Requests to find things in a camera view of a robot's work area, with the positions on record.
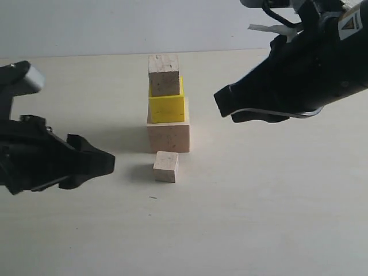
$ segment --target yellow plastic cube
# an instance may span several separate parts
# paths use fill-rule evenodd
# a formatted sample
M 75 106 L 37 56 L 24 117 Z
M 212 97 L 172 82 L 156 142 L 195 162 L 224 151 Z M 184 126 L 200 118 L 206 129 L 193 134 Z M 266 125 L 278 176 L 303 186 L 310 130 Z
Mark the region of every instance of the yellow plastic cube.
M 180 77 L 180 95 L 153 97 L 149 88 L 149 109 L 152 123 L 184 122 L 185 94 L 183 78 Z

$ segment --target warning label sticker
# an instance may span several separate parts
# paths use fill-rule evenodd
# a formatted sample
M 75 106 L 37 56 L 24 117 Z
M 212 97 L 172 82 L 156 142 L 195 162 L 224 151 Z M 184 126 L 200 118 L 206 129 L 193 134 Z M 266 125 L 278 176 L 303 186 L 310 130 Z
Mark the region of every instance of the warning label sticker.
M 361 6 L 349 10 L 339 21 L 339 36 L 341 40 L 347 39 L 363 29 Z

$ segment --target block tower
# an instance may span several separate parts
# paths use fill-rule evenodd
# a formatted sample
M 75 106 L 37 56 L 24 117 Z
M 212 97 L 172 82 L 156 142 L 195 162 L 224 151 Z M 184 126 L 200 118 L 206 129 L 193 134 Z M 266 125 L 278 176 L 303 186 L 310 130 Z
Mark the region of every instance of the block tower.
M 189 152 L 189 102 L 177 55 L 149 56 L 148 77 L 147 129 L 151 152 Z

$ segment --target wooden block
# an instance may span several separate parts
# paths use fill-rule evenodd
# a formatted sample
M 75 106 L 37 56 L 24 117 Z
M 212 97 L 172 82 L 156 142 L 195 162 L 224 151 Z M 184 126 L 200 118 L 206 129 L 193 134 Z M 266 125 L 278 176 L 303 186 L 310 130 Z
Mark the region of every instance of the wooden block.
M 189 104 L 185 101 L 185 121 L 153 124 L 150 107 L 148 107 L 147 130 L 151 152 L 189 152 L 190 151 L 190 122 Z
M 149 102 L 152 123 L 184 122 L 185 94 L 182 77 L 180 78 L 180 95 L 152 97 L 152 89 L 150 87 Z
M 153 97 L 180 94 L 177 55 L 150 55 L 148 58 L 148 76 Z
M 155 180 L 175 183 L 179 168 L 179 154 L 176 152 L 157 152 L 154 164 Z

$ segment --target tabletop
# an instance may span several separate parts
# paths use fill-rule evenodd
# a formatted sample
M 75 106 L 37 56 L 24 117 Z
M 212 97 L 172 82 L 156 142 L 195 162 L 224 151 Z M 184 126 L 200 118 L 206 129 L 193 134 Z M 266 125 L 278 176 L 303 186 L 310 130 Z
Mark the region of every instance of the tabletop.
M 213 94 L 267 54 L 178 54 L 191 152 L 177 183 L 155 182 L 147 153 L 148 55 L 29 59 L 45 88 L 16 98 L 12 117 L 82 135 L 116 168 L 75 190 L 0 187 L 0 275 L 363 275 L 368 95 L 305 120 L 221 118 Z

